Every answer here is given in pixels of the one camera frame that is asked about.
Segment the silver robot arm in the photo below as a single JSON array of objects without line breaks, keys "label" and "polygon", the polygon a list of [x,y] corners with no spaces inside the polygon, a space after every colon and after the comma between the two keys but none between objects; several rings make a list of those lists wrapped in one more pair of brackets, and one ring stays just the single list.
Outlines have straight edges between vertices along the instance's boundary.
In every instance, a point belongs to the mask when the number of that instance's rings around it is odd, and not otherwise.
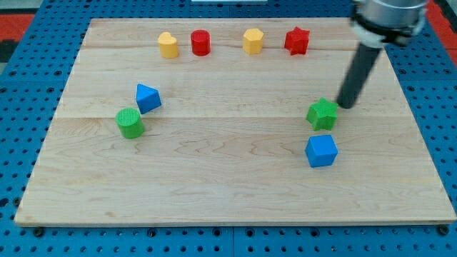
[{"label": "silver robot arm", "polygon": [[350,26],[358,47],[340,86],[336,103],[350,109],[386,44],[407,46],[426,22],[428,0],[361,0],[353,2]]}]

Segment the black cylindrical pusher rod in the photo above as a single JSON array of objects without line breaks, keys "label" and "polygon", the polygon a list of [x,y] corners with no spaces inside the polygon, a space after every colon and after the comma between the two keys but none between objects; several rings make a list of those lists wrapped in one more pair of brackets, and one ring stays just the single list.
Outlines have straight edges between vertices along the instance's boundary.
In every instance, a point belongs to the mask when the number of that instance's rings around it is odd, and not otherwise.
[{"label": "black cylindrical pusher rod", "polygon": [[355,106],[380,52],[380,48],[371,48],[362,43],[358,45],[336,97],[336,103],[341,108],[351,109]]}]

